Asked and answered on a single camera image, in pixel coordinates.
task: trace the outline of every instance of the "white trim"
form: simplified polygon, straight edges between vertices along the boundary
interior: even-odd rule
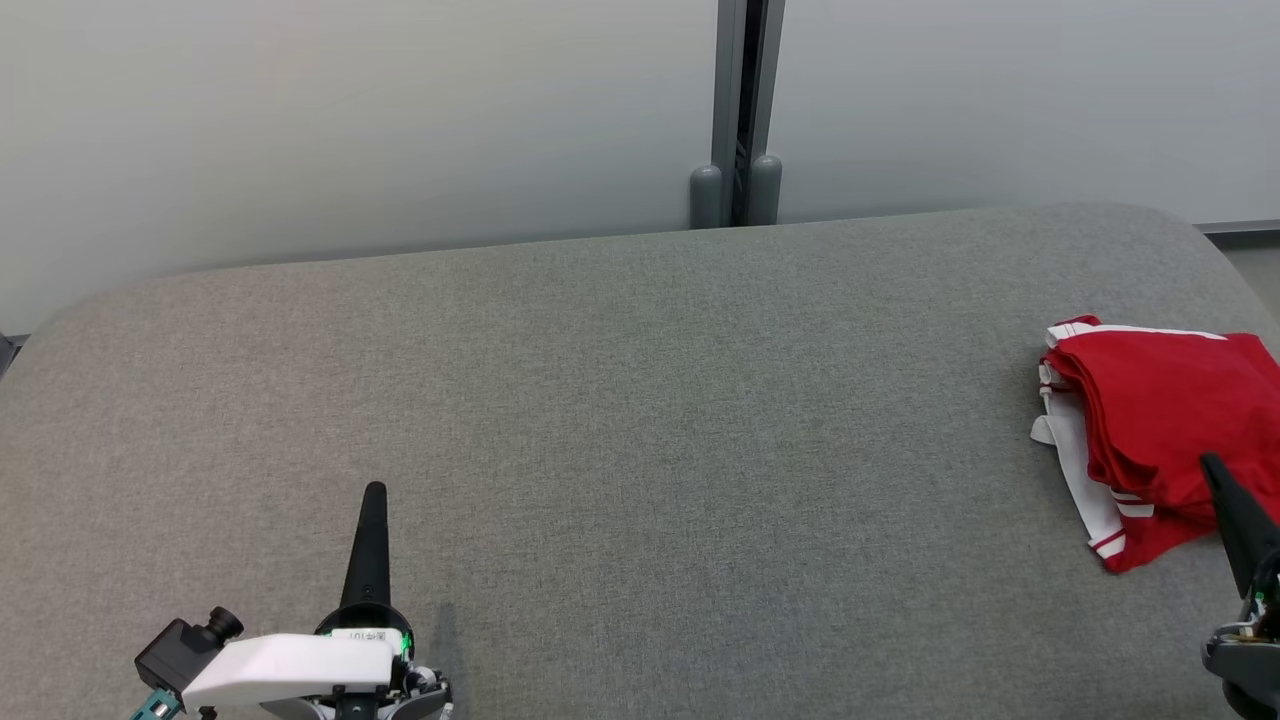
[[[1125,536],[1120,536],[1106,544],[1094,547],[1093,551],[1097,552],[1098,557],[1103,560],[1108,557],[1115,557],[1116,555],[1120,555],[1124,551],[1124,538]]]
[[[1087,323],[1062,323],[1060,325],[1053,325],[1048,328],[1044,333],[1044,343],[1050,347],[1057,347],[1059,341],[1066,340],[1069,337],[1089,334],[1089,333],[1103,333],[1103,332],[1123,332],[1123,333],[1160,333],[1160,334],[1190,334],[1198,337],[1206,337],[1210,340],[1226,340],[1220,334],[1202,333],[1199,331],[1175,331],[1167,328],[1139,328],[1135,325],[1091,325]]]

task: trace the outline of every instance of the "gray pole base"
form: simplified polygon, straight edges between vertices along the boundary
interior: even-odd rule
[[[716,165],[703,165],[689,177],[689,227],[699,231],[721,227],[721,183]]]
[[[778,193],[782,191],[782,160],[760,155],[751,161],[751,178],[746,183],[746,224],[778,224]]]

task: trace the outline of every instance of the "gray metal column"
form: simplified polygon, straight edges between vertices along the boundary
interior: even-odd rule
[[[755,90],[751,102],[750,164],[746,177],[746,224],[772,225],[778,222],[778,195],[782,190],[782,160],[768,155],[769,118],[773,113],[773,81],[778,72],[782,44],[782,12],[786,0],[764,0],[760,42],[755,60]]]
[[[748,0],[719,0],[716,23],[716,90],[712,104],[712,161],[689,179],[690,225],[730,224],[733,164],[737,158],[737,113],[742,87],[742,50]]]

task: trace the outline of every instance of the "gray fabric surface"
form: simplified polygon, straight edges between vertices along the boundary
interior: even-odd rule
[[[95,299],[0,383],[0,716],[127,716],[133,656],[215,603],[308,632],[378,479],[462,717],[1228,717],[1220,546],[1106,574],[1028,439],[1085,311],[1280,347],[1203,237],[1116,205]]]

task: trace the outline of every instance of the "white stripe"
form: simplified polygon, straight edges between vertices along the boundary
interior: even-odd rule
[[[1151,518],[1156,514],[1155,505],[1123,505],[1117,502],[1116,507],[1120,509],[1120,514],[1125,518]]]
[[[1098,553],[1098,557],[1103,560],[1120,555],[1120,552],[1124,551],[1124,536],[1120,536],[1103,546],[1094,547],[1093,550]]]
[[[1189,334],[1197,337],[1207,337],[1210,340],[1226,340],[1220,334],[1202,333],[1199,331],[1175,331],[1167,328],[1139,328],[1135,325],[1089,325],[1085,323],[1064,323],[1061,325],[1053,325],[1048,328],[1044,333],[1044,343],[1050,347],[1057,347],[1060,340],[1066,340],[1069,337],[1076,337],[1089,333],[1105,333],[1105,332],[1121,332],[1121,333],[1161,333],[1161,334]]]

